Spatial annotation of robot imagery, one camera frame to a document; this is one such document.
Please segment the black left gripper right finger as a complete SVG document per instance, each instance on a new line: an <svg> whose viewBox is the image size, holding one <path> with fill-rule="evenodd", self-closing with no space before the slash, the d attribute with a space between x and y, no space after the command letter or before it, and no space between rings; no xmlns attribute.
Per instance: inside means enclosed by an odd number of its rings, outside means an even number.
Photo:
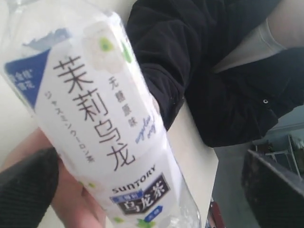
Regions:
<svg viewBox="0 0 304 228"><path fill-rule="evenodd" d="M260 227L304 226L304 181L295 173L261 153L248 150L241 185Z"/></svg>

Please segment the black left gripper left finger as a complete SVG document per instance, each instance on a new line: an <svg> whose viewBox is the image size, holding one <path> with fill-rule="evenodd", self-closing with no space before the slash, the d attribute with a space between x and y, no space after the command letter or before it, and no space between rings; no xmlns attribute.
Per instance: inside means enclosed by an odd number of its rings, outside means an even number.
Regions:
<svg viewBox="0 0 304 228"><path fill-rule="evenodd" d="M58 185L55 148L42 149L0 173L0 226L36 228Z"/></svg>

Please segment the person's open hand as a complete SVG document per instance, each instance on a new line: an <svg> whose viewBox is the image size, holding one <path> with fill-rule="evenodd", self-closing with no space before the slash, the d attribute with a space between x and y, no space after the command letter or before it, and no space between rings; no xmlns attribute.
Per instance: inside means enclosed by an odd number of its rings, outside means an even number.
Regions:
<svg viewBox="0 0 304 228"><path fill-rule="evenodd" d="M5 158L5 170L27 156L53 145L40 129L36 129ZM59 181L51 206L66 228L105 228L106 215L99 204L66 170L59 159Z"/></svg>

